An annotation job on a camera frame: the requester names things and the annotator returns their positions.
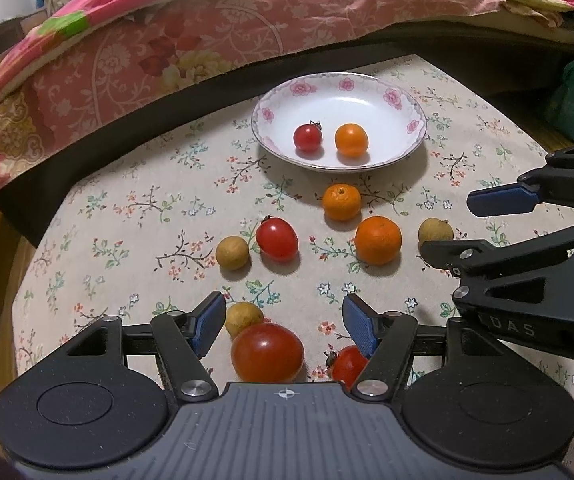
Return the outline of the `floral tablecloth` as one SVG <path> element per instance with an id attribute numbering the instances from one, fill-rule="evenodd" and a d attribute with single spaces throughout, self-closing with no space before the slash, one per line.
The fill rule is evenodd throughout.
<path id="1" fill-rule="evenodd" d="M 14 324 L 30 479 L 574 479 L 574 148 L 304 76 L 74 188 Z"/>

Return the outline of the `green cloth bag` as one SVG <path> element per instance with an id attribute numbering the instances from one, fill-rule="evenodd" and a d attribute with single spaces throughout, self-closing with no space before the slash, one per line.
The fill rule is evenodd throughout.
<path id="1" fill-rule="evenodd" d="M 552 128 L 574 142 L 574 61 L 562 71 L 559 84 L 547 105 L 545 119 Z"/>

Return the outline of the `large red tomato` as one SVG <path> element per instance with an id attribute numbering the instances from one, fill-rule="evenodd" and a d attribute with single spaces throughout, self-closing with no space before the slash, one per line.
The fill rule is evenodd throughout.
<path id="1" fill-rule="evenodd" d="M 299 337 L 284 326 L 260 323 L 245 328 L 232 342 L 230 360 L 243 382 L 292 382 L 304 363 Z"/>

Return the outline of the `white floral plate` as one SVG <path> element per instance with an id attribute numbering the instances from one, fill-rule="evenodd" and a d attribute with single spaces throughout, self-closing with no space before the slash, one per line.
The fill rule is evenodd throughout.
<path id="1" fill-rule="evenodd" d="M 363 128 L 366 152 L 348 157 L 336 145 L 337 131 L 349 124 Z M 404 89 L 359 73 L 319 73 L 278 84 L 255 104 L 251 130 L 262 148 L 290 164 L 321 172 L 347 174 L 400 162 L 424 142 L 428 120 Z M 293 136 L 304 126 L 322 128 L 322 142 L 306 154 Z"/>

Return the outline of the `oval cherry tomato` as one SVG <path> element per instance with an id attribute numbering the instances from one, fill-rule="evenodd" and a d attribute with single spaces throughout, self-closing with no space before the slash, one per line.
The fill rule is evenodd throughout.
<path id="1" fill-rule="evenodd" d="M 284 219 L 265 217 L 255 232 L 261 252 L 279 262 L 292 260 L 299 250 L 296 231 Z"/>

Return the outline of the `small mandarin orange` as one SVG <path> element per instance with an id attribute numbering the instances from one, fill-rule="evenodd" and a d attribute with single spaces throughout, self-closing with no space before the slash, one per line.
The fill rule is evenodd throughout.
<path id="1" fill-rule="evenodd" d="M 326 188 L 322 198 L 326 216 L 334 221 L 350 221 L 360 213 L 362 196 L 353 185 L 333 184 Z"/>

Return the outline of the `pink floral bed sheet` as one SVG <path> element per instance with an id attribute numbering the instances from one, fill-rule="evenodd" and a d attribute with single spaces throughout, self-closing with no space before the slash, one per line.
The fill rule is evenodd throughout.
<path id="1" fill-rule="evenodd" d="M 209 51 L 172 58 L 179 10 L 137 13 L 93 32 L 48 63 L 0 106 L 0 190 L 99 128 L 173 92 L 153 78 L 146 58 L 166 56 L 168 79 L 215 60 Z"/>

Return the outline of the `longan fruit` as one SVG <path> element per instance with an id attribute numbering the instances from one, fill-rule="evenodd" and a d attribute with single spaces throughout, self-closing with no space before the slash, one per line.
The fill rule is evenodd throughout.
<path id="1" fill-rule="evenodd" d="M 430 240 L 452 240 L 454 237 L 454 230 L 446 220 L 428 218 L 418 228 L 419 245 Z"/>
<path id="2" fill-rule="evenodd" d="M 215 258 L 222 269 L 239 270 L 249 261 L 249 245 L 240 236 L 224 237 L 216 246 Z"/>

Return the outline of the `large mandarin orange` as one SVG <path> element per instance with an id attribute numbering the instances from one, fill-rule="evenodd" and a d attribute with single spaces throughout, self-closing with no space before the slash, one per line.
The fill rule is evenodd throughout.
<path id="1" fill-rule="evenodd" d="M 357 257 L 370 266 L 392 262 L 402 247 L 402 232 L 387 217 L 372 216 L 357 226 L 354 236 Z"/>

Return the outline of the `cherry tomato with stem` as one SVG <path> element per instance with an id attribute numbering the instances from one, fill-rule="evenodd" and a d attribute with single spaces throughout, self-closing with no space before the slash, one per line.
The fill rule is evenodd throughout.
<path id="1" fill-rule="evenodd" d="M 322 126 L 319 122 L 312 122 L 300 125 L 293 133 L 293 143 L 296 149 L 302 153 L 314 153 L 321 146 L 323 141 Z"/>

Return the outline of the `small smooth orange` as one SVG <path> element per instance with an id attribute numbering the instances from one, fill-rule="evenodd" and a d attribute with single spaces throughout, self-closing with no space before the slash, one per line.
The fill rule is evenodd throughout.
<path id="1" fill-rule="evenodd" d="M 342 156 L 359 158 L 367 153 L 369 139 L 362 126 L 350 122 L 337 128 L 334 144 Z"/>

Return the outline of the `longan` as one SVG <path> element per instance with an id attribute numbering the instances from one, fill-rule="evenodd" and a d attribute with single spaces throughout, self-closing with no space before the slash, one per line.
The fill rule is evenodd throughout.
<path id="1" fill-rule="evenodd" d="M 235 339 L 247 327 L 264 322 L 262 310 L 252 302 L 238 302 L 227 309 L 225 328 Z"/>

